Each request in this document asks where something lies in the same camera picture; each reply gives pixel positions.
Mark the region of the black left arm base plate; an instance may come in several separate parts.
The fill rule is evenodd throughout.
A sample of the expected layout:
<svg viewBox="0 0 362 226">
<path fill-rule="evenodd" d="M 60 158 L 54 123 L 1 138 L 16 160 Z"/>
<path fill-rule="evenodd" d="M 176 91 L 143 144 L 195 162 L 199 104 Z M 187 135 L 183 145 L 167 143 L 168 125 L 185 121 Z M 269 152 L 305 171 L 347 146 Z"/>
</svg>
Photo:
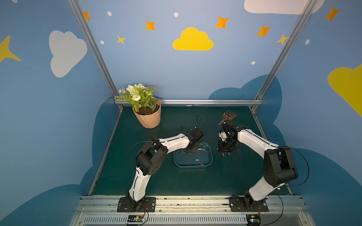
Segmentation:
<svg viewBox="0 0 362 226">
<path fill-rule="evenodd" d="M 139 201 L 134 201 L 131 197 L 121 197 L 118 201 L 117 212 L 155 212 L 156 198 L 144 197 Z"/>
</svg>

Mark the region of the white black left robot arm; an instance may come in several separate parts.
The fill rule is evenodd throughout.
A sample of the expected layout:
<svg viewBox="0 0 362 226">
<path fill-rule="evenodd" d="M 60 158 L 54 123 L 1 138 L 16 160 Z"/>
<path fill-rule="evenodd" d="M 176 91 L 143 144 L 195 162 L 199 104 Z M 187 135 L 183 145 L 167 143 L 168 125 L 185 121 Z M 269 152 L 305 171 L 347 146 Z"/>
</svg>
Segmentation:
<svg viewBox="0 0 362 226">
<path fill-rule="evenodd" d="M 150 177 L 160 169 L 168 154 L 181 149 L 186 152 L 197 151 L 203 136 L 203 131 L 196 127 L 173 137 L 151 137 L 146 141 L 135 157 L 135 177 L 126 195 L 129 202 L 140 204 L 146 195 Z"/>
</svg>

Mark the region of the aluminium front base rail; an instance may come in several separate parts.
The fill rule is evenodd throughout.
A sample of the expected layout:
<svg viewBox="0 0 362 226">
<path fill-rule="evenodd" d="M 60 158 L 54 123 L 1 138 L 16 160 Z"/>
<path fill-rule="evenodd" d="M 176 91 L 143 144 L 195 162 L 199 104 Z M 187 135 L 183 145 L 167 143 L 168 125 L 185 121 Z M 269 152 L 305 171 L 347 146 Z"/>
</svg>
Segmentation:
<svg viewBox="0 0 362 226">
<path fill-rule="evenodd" d="M 259 215 L 261 226 L 315 225 L 301 196 L 272 195 L 268 212 L 232 212 L 228 196 L 156 196 L 155 212 L 117 212 L 121 197 L 81 197 L 72 226 L 246 226 L 246 215 Z M 143 223 L 127 223 L 129 215 Z"/>
</svg>

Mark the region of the artificial white flower plant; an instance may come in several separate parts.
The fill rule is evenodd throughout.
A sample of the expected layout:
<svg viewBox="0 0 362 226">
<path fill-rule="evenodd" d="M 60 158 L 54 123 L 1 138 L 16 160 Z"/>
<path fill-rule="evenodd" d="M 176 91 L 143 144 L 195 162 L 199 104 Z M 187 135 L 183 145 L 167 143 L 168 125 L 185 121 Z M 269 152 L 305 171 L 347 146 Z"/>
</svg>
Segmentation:
<svg viewBox="0 0 362 226">
<path fill-rule="evenodd" d="M 135 113 L 139 115 L 151 115 L 160 108 L 157 104 L 158 99 L 153 96 L 155 91 L 155 86 L 146 87 L 139 83 L 120 89 L 119 96 L 116 96 L 115 99 L 131 104 Z"/>
</svg>

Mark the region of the green circuit board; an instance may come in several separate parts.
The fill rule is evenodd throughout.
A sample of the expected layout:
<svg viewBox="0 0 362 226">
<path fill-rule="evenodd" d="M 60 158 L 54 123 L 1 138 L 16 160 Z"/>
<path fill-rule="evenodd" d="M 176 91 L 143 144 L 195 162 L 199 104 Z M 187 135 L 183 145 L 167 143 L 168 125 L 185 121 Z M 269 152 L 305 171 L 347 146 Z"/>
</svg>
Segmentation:
<svg viewBox="0 0 362 226">
<path fill-rule="evenodd" d="M 138 215 L 129 215 L 127 217 L 127 223 L 143 223 L 144 217 Z"/>
<path fill-rule="evenodd" d="M 259 215 L 246 215 L 247 226 L 260 226 L 261 217 Z"/>
</svg>

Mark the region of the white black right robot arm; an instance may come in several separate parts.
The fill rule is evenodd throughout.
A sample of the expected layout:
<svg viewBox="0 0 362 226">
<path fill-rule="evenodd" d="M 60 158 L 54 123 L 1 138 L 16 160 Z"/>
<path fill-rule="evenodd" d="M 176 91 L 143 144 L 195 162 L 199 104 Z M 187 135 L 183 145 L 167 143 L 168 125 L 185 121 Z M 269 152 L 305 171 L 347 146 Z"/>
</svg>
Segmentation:
<svg viewBox="0 0 362 226">
<path fill-rule="evenodd" d="M 288 146 L 279 146 L 254 133 L 246 127 L 234 126 L 225 120 L 219 124 L 218 151 L 231 153 L 241 143 L 260 155 L 263 159 L 263 175 L 246 191 L 244 201 L 250 205 L 265 200 L 274 190 L 298 178 L 293 151 Z"/>
</svg>

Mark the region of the aluminium corner post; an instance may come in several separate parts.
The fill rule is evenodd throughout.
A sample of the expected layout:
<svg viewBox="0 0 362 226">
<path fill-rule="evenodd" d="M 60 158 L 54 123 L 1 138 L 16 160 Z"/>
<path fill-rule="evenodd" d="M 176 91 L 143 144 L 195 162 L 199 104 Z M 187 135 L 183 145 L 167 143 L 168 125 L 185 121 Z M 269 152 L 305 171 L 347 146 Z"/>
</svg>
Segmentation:
<svg viewBox="0 0 362 226">
<path fill-rule="evenodd" d="M 299 16 L 295 26 L 293 27 L 289 39 L 287 40 L 287 43 L 284 44 L 284 47 L 282 48 L 280 54 L 278 55 L 278 58 L 276 62 L 274 63 L 273 67 L 271 68 L 271 71 L 267 75 L 264 83 L 262 84 L 260 90 L 258 91 L 255 101 L 261 102 L 264 95 L 266 94 L 268 88 L 270 87 L 272 81 L 276 77 L 278 71 L 280 70 L 282 64 L 284 63 L 285 59 L 287 58 L 289 52 L 293 48 L 294 44 L 296 43 L 298 37 L 300 36 L 301 32 L 303 31 L 304 27 L 306 26 L 308 20 L 310 19 L 311 15 L 313 14 L 313 9 L 315 5 L 317 4 L 317 0 L 310 0 L 306 3 L 305 8 L 303 9 L 301 15 Z"/>
<path fill-rule="evenodd" d="M 87 20 L 85 19 L 85 16 L 83 14 L 81 5 L 79 1 L 77 0 L 67 0 L 69 3 L 71 10 L 87 40 L 87 43 L 89 44 L 91 51 L 98 63 L 98 66 L 107 82 L 107 85 L 113 95 L 113 97 L 118 96 L 118 89 L 116 88 L 116 85 L 114 83 L 114 80 L 110 74 L 109 69 L 106 66 L 106 63 L 104 61 L 104 58 L 101 55 L 100 49 L 97 46 L 96 40 L 91 32 L 91 29 L 87 23 Z"/>
</svg>

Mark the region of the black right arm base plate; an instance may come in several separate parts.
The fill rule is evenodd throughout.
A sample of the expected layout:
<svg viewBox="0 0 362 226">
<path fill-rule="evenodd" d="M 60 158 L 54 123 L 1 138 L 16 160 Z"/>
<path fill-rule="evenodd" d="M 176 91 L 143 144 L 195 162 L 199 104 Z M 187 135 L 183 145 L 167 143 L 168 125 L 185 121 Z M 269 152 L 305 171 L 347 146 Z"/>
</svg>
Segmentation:
<svg viewBox="0 0 362 226">
<path fill-rule="evenodd" d="M 232 212 L 268 212 L 266 200 L 254 201 L 251 197 L 231 196 L 229 204 Z"/>
</svg>

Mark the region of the brown grid brush tool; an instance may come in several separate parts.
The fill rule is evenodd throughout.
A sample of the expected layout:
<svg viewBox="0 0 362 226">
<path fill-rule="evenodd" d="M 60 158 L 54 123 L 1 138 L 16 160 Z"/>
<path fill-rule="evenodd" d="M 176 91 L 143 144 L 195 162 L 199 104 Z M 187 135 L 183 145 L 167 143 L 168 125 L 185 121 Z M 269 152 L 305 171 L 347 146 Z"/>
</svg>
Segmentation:
<svg viewBox="0 0 362 226">
<path fill-rule="evenodd" d="M 222 125 L 224 122 L 226 122 L 226 121 L 231 121 L 231 120 L 233 120 L 236 116 L 237 116 L 237 114 L 236 113 L 234 113 L 234 112 L 232 112 L 232 111 L 230 111 L 230 110 L 226 110 L 223 114 L 222 114 L 222 116 L 223 116 L 223 119 L 218 123 L 218 125 Z"/>
</svg>

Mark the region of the teal plastic storage box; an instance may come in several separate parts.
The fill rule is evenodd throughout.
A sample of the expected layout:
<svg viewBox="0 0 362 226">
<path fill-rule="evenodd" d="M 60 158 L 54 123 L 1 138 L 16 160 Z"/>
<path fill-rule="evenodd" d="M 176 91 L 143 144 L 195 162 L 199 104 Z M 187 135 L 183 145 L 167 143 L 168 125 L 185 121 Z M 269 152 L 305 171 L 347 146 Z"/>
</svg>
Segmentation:
<svg viewBox="0 0 362 226">
<path fill-rule="evenodd" d="M 182 149 L 173 152 L 173 161 L 180 169 L 206 168 L 213 163 L 212 149 L 206 142 L 199 144 L 197 152 L 187 153 Z"/>
</svg>

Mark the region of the terracotta ribbed flower pot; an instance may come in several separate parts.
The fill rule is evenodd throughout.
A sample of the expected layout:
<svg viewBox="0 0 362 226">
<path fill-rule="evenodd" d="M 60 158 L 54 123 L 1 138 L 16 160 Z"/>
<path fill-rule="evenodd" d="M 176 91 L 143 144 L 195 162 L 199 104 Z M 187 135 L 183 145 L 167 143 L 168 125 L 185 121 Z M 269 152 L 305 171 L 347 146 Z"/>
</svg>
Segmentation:
<svg viewBox="0 0 362 226">
<path fill-rule="evenodd" d="M 160 102 L 160 100 L 158 100 L 156 104 L 158 106 L 158 110 L 150 115 L 140 115 L 137 112 L 135 112 L 134 106 L 132 107 L 136 118 L 139 120 L 141 125 L 146 129 L 153 129 L 153 128 L 157 127 L 161 122 L 161 102 Z"/>
</svg>

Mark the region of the aluminium back frame rail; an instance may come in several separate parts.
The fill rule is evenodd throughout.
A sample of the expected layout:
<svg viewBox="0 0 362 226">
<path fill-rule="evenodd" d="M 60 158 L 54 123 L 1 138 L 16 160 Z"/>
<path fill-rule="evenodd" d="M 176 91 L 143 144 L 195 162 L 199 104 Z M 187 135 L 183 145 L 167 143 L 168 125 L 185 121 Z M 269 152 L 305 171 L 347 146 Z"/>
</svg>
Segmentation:
<svg viewBox="0 0 362 226">
<path fill-rule="evenodd" d="M 231 99 L 160 99 L 164 105 L 261 105 L 262 100 L 231 100 Z"/>
</svg>

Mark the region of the left green circuit board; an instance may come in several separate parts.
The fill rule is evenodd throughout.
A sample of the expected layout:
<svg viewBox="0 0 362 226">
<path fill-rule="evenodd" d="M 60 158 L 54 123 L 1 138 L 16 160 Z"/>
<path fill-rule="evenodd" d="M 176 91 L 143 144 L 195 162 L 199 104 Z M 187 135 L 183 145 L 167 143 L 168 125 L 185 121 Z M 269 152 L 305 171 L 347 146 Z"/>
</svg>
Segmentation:
<svg viewBox="0 0 362 226">
<path fill-rule="evenodd" d="M 127 223 L 143 223 L 144 217 L 138 215 L 129 215 L 127 217 Z"/>
</svg>

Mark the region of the aluminium right corner post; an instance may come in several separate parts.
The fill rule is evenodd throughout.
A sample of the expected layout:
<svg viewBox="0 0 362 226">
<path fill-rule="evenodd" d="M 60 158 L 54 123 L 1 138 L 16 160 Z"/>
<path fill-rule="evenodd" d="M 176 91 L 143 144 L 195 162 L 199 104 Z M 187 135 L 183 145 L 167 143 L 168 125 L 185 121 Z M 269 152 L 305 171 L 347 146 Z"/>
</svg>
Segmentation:
<svg viewBox="0 0 362 226">
<path fill-rule="evenodd" d="M 303 31 L 304 27 L 306 26 L 308 20 L 310 19 L 311 15 L 313 14 L 313 9 L 315 5 L 317 4 L 317 0 L 310 0 L 306 3 L 305 8 L 303 9 L 301 15 L 299 16 L 295 26 L 293 27 L 289 39 L 287 40 L 287 43 L 284 44 L 284 47 L 282 48 L 280 54 L 278 55 L 278 58 L 276 62 L 274 63 L 273 67 L 271 68 L 271 71 L 267 75 L 264 83 L 262 84 L 260 90 L 258 91 L 255 101 L 261 102 L 264 95 L 266 94 L 268 88 L 270 87 L 272 81 L 276 77 L 278 71 L 280 70 L 282 64 L 284 63 L 285 59 L 287 58 L 289 52 L 293 48 L 294 44 L 296 43 L 298 37 L 300 36 L 301 32 Z"/>
</svg>

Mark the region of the right green circuit board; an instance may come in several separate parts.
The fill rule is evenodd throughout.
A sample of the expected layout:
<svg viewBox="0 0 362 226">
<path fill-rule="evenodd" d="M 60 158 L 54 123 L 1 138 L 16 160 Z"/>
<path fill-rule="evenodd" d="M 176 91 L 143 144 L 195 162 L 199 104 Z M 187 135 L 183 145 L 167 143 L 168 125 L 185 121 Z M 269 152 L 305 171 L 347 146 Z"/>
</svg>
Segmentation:
<svg viewBox="0 0 362 226">
<path fill-rule="evenodd" d="M 246 215 L 247 226 L 260 226 L 261 217 L 259 215 Z"/>
</svg>

